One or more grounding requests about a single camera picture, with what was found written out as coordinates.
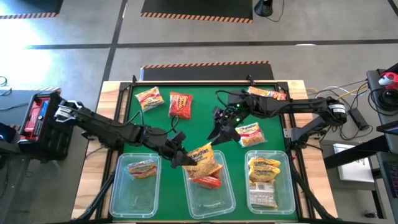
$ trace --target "desk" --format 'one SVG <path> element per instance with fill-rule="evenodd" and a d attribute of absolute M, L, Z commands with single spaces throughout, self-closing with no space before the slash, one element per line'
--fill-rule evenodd
<path fill-rule="evenodd" d="M 294 99 L 307 98 L 305 91 L 305 85 L 303 80 L 287 80 L 289 85 L 290 96 Z M 122 82 L 104 82 L 101 94 L 99 96 L 99 103 L 97 113 L 103 116 L 114 118 L 116 111 L 116 103 L 118 100 L 119 86 Z M 126 107 L 127 99 L 122 100 L 122 109 L 120 119 L 124 118 L 124 108 Z M 289 117 L 285 117 L 287 120 L 287 126 L 290 125 Z M 313 119 L 312 114 L 295 114 L 295 120 L 298 127 L 306 125 Z M 311 139 L 308 143 L 319 146 L 316 140 Z M 87 153 L 94 151 L 99 148 L 98 142 L 89 143 Z M 101 187 L 101 181 L 104 171 L 106 150 L 98 151 L 92 154 L 84 163 L 83 171 L 81 173 L 80 184 L 76 195 L 75 206 L 73 208 L 72 218 L 80 216 L 86 209 L 86 207 L 92 202 Z M 308 147 L 303 150 L 303 158 L 305 161 L 306 173 L 310 188 L 320 201 L 320 203 L 326 208 L 326 210 L 337 217 L 337 211 L 335 202 L 331 193 L 328 176 L 326 173 L 325 165 L 323 163 L 322 153 L 318 149 Z M 116 159 L 113 160 L 111 167 L 113 169 L 116 163 Z M 105 198 L 103 210 L 101 216 L 106 217 L 108 214 L 109 200 L 111 192 L 109 191 Z M 306 204 L 304 195 L 300 194 L 303 215 L 308 217 L 308 211 L 306 210 Z"/>

